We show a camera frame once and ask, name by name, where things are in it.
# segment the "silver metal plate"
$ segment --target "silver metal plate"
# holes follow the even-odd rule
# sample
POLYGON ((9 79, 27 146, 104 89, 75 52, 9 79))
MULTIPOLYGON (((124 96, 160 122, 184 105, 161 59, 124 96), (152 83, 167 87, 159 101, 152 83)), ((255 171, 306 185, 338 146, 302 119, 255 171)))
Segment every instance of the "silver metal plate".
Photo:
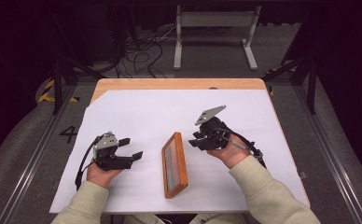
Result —
POLYGON ((219 112, 221 112, 223 109, 225 109, 225 105, 221 105, 212 109, 204 110, 201 114, 201 116, 198 118, 198 120, 195 122, 195 125, 198 126, 200 124, 205 123, 207 120, 213 118, 215 115, 217 115, 219 112))
POLYGON ((119 145, 118 139, 111 132, 103 134, 102 139, 93 148, 93 158, 97 159, 97 151, 107 147, 115 147, 119 145))

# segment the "sleeve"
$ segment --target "sleeve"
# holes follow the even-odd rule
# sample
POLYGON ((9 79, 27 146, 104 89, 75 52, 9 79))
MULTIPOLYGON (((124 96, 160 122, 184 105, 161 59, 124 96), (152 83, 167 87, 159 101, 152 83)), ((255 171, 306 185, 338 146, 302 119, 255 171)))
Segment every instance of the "sleeve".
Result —
POLYGON ((259 223, 320 223, 310 208, 258 161, 248 156, 230 170, 242 188, 251 215, 259 223))
POLYGON ((108 190, 89 181, 82 183, 70 204, 53 219, 53 224, 60 223, 100 223, 108 190))

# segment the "wrist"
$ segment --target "wrist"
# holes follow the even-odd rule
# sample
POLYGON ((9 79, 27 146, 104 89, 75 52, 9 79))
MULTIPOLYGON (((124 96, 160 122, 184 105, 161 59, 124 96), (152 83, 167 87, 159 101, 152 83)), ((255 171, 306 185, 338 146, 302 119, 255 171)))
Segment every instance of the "wrist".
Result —
POLYGON ((250 151, 248 150, 238 150, 237 152, 231 153, 229 155, 225 155, 222 158, 222 162, 229 168, 233 168, 235 165, 237 165, 239 162, 244 160, 246 157, 251 155, 250 151))
POLYGON ((101 178, 88 178, 87 179, 89 182, 95 184, 95 185, 98 185, 102 188, 105 188, 105 189, 108 189, 108 186, 109 186, 109 183, 108 181, 106 180, 103 180, 101 178))

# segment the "picture frame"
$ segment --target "picture frame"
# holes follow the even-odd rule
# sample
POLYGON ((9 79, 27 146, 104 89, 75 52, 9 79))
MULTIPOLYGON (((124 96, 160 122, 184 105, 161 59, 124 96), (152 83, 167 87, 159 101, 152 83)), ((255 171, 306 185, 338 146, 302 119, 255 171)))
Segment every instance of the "picture frame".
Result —
POLYGON ((164 197, 172 199, 188 186, 181 133, 175 132, 161 150, 163 163, 164 197))

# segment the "hand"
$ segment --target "hand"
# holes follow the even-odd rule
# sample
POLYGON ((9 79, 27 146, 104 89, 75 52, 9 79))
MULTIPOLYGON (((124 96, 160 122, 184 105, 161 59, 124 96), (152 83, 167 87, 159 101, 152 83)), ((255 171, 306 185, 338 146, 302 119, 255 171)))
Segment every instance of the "hand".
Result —
POLYGON ((223 149, 207 150, 207 154, 219 158, 229 168, 237 165, 240 161, 244 160, 247 156, 251 155, 249 149, 242 149, 234 145, 231 141, 238 142, 244 145, 243 141, 240 140, 236 135, 231 134, 230 140, 227 146, 223 149))
POLYGON ((94 183, 98 186, 101 186, 105 189, 108 189, 109 183, 111 183, 111 180, 117 176, 121 170, 109 170, 104 171, 100 169, 100 167, 97 166, 97 164, 94 162, 88 167, 88 175, 87 180, 91 183, 94 183))

